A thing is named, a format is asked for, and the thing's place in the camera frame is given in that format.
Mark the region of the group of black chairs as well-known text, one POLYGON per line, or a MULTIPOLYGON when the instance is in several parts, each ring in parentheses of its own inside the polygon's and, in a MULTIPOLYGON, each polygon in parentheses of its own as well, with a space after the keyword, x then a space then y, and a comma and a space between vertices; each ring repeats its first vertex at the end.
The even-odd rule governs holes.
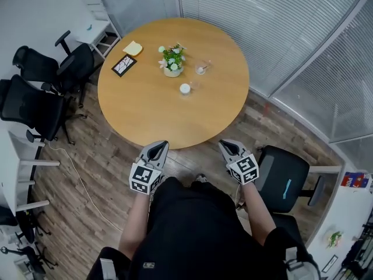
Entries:
POLYGON ((39 236, 51 235, 50 231, 46 231, 39 223, 38 218, 40 215, 45 214, 42 210, 39 213, 34 213, 32 210, 19 211, 16 216, 13 215, 9 208, 0 206, 0 226, 18 226, 20 228, 20 234, 15 232, 18 243, 22 243, 21 238, 25 238, 30 244, 34 244, 35 248, 28 245, 24 248, 18 248, 17 250, 11 250, 5 246, 0 247, 2 254, 16 254, 20 256, 26 256, 28 263, 26 267, 31 272, 33 280, 44 280, 46 271, 43 267, 45 263, 49 269, 54 269, 58 266, 58 263, 53 263, 48 260, 45 256, 46 247, 41 251, 36 241, 37 233, 39 236))

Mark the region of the person's right forearm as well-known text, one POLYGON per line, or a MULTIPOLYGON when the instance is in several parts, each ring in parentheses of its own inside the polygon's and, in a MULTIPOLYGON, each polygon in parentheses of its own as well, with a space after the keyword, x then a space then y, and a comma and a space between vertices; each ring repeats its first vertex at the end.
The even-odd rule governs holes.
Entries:
POLYGON ((276 225, 254 183, 247 183, 242 185, 241 188, 247 207, 252 237, 263 246, 276 225))

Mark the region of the white desk with shelf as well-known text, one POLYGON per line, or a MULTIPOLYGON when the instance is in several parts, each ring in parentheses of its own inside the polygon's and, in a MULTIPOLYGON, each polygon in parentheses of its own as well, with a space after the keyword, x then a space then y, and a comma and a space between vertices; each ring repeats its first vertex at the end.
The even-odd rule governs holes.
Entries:
POLYGON ((101 58, 105 59, 112 48, 122 39, 117 28, 114 26, 102 0, 83 0, 84 5, 92 14, 93 20, 78 28, 75 39, 79 43, 88 44, 101 58), (113 32, 116 38, 111 44, 103 43, 102 39, 113 32))

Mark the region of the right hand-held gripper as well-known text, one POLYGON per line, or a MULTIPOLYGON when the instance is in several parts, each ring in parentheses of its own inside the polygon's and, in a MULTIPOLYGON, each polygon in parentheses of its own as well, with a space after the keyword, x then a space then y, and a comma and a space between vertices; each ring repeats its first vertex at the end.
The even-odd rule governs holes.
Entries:
POLYGON ((242 142, 233 139, 221 139, 218 146, 227 162, 230 176, 238 181, 240 185, 254 182, 259 177, 259 166, 253 154, 245 154, 235 162, 232 162, 233 154, 242 154, 247 151, 242 142))

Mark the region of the white desk with crossbars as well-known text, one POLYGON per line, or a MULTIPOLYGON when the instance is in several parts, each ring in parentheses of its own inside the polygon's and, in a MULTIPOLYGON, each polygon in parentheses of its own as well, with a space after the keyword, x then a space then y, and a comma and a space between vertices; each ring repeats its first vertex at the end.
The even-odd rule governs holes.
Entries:
POLYGON ((11 212, 27 211, 50 204, 49 200, 26 203, 19 205, 17 201, 18 188, 23 186, 32 186, 34 181, 21 181, 19 176, 22 166, 59 166, 59 161, 22 159, 14 143, 15 137, 5 129, 0 129, 0 188, 6 199, 11 212))

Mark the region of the small potted plant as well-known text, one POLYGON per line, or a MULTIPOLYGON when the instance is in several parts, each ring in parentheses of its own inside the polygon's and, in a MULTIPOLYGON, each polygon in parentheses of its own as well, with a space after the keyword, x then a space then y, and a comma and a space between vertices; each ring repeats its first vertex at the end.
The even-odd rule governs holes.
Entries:
POLYGON ((328 249, 337 247, 343 237, 343 232, 336 230, 329 230, 325 233, 324 239, 326 242, 326 247, 328 249))

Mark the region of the black office chair teal tag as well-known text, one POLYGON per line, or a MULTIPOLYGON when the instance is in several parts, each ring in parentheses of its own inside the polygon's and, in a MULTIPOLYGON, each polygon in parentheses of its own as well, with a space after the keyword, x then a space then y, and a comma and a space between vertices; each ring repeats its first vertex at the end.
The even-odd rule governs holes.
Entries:
POLYGON ((308 197, 308 205, 314 206, 320 199, 325 180, 318 177, 315 188, 305 190, 310 165, 301 157, 266 145, 258 148, 259 178, 255 185, 269 210, 275 225, 283 227, 297 242, 303 243, 296 219, 289 215, 299 197, 308 197))

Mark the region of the person's left forearm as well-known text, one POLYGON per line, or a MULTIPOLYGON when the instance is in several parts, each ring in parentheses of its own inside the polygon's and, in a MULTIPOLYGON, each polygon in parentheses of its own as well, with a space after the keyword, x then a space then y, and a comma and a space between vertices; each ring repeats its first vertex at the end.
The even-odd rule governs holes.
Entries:
POLYGON ((118 250, 130 260, 146 237, 150 196, 137 193, 119 240, 118 250))

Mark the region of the potted artificial flowers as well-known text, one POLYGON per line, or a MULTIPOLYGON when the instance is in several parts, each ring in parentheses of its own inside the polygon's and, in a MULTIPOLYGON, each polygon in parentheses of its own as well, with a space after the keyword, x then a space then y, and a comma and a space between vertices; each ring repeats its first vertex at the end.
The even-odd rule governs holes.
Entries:
POLYGON ((184 56, 185 47, 180 43, 177 43, 175 46, 165 48, 165 46, 160 46, 158 52, 162 54, 163 58, 159 61, 160 69, 163 70, 163 73, 166 77, 176 78, 184 70, 183 62, 185 62, 184 56))

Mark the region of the clear glass cup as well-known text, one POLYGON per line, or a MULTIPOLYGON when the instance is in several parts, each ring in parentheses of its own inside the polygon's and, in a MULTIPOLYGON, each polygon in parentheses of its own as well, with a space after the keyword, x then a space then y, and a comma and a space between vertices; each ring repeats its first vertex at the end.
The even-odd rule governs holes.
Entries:
POLYGON ((198 75, 206 73, 207 69, 211 66, 211 60, 199 60, 195 64, 195 72, 198 75))

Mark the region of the person's black clothing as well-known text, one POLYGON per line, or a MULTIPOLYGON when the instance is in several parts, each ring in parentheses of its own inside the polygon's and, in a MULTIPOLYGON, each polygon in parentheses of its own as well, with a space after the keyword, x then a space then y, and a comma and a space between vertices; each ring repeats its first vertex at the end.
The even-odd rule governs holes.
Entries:
POLYGON ((282 227, 262 246, 229 195, 169 177, 150 196, 147 232, 130 260, 104 247, 87 280, 320 280, 312 255, 282 227))

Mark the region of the long white desk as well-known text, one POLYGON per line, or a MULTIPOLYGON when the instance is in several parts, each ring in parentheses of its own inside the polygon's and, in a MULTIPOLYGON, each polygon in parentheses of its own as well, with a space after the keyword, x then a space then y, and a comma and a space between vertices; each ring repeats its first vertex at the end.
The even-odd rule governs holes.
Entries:
POLYGON ((306 243, 321 272, 321 277, 332 280, 343 260, 363 232, 373 208, 373 193, 369 189, 337 186, 324 215, 306 243), (324 235, 329 230, 343 232, 337 247, 327 248, 324 235))

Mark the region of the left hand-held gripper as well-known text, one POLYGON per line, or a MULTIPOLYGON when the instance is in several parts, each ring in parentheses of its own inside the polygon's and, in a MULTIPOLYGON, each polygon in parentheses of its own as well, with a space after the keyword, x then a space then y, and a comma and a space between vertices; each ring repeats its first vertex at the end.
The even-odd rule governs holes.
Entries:
POLYGON ((168 141, 157 141, 145 146, 132 164, 129 175, 130 189, 150 195, 160 184, 162 168, 168 155, 168 141))

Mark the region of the red and blue box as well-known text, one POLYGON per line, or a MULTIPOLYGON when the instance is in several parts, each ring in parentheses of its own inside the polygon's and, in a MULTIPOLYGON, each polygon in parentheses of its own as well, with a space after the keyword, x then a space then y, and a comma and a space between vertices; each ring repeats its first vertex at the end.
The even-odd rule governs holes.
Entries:
POLYGON ((355 189, 369 189, 372 181, 373 179, 369 173, 345 172, 340 185, 355 189))

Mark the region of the yellow toast slice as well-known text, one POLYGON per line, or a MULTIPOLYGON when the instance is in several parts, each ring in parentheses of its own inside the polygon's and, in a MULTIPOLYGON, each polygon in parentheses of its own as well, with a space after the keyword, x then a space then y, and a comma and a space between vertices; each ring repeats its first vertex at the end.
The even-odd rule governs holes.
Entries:
POLYGON ((138 54, 140 54, 143 50, 143 47, 141 44, 131 41, 122 51, 135 57, 138 54))

